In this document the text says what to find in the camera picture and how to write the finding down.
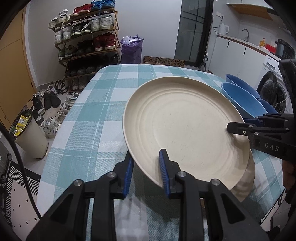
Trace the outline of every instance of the red sneaker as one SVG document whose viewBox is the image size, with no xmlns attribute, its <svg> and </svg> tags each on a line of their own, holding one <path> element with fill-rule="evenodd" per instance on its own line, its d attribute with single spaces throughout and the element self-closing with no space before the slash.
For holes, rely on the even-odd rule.
<svg viewBox="0 0 296 241">
<path fill-rule="evenodd" d="M 115 49 L 116 40 L 115 40 L 114 33 L 108 32 L 103 34 L 103 36 L 105 38 L 105 49 L 106 50 Z"/>
<path fill-rule="evenodd" d="M 84 4 L 82 5 L 80 11 L 78 12 L 79 15 L 83 15 L 86 14 L 88 12 L 91 12 L 91 8 L 92 8 L 93 4 Z"/>
<path fill-rule="evenodd" d="M 77 17 L 79 14 L 79 11 L 82 10 L 82 7 L 76 7 L 72 14 L 70 14 L 70 19 Z"/>
<path fill-rule="evenodd" d="M 104 49 L 104 37 L 103 35 L 99 35 L 97 37 L 94 37 L 93 39 L 93 45 L 94 45 L 94 51 L 102 51 Z"/>
</svg>

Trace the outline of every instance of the washing machine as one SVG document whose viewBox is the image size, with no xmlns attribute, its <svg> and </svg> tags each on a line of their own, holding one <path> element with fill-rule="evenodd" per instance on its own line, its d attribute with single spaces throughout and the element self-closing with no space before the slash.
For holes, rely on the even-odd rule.
<svg viewBox="0 0 296 241">
<path fill-rule="evenodd" d="M 286 89 L 277 60 L 266 56 L 258 82 L 253 87 L 260 97 L 271 104 L 278 113 L 293 113 L 289 92 Z"/>
</svg>

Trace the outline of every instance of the blue sneaker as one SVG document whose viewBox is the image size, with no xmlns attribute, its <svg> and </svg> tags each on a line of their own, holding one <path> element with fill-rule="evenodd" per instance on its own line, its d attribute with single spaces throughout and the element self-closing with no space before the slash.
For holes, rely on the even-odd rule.
<svg viewBox="0 0 296 241">
<path fill-rule="evenodd" d="M 94 6 L 91 8 L 91 12 L 98 11 L 102 9 L 102 6 L 106 0 L 91 2 Z"/>
<path fill-rule="evenodd" d="M 102 9 L 105 8 L 115 8 L 115 0 L 106 0 L 103 4 Z"/>
</svg>

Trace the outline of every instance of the faucet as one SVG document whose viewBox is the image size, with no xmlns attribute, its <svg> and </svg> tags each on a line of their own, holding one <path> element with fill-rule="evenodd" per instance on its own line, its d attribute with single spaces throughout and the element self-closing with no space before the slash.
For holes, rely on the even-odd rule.
<svg viewBox="0 0 296 241">
<path fill-rule="evenodd" d="M 249 31 L 246 28 L 242 29 L 243 31 L 246 30 L 248 32 L 247 42 L 249 41 Z"/>
</svg>

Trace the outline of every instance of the tablecloth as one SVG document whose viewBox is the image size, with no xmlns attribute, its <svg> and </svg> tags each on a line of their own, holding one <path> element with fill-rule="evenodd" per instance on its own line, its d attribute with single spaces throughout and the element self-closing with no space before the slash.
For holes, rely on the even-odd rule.
<svg viewBox="0 0 296 241">
<path fill-rule="evenodd" d="M 224 80 L 191 69 L 146 65 L 111 65 L 92 78 L 67 114 L 52 144 L 39 185 L 37 207 L 43 215 L 75 180 L 95 180 L 113 170 L 127 152 L 122 131 L 125 104 L 143 83 L 158 77 L 182 76 L 221 91 Z M 260 220 L 284 187 L 281 160 L 252 150 L 255 181 L 244 207 Z M 118 240 L 177 240 L 179 200 L 168 200 L 163 190 L 135 164 L 130 192 L 114 202 Z M 90 234 L 90 205 L 87 239 Z"/>
</svg>

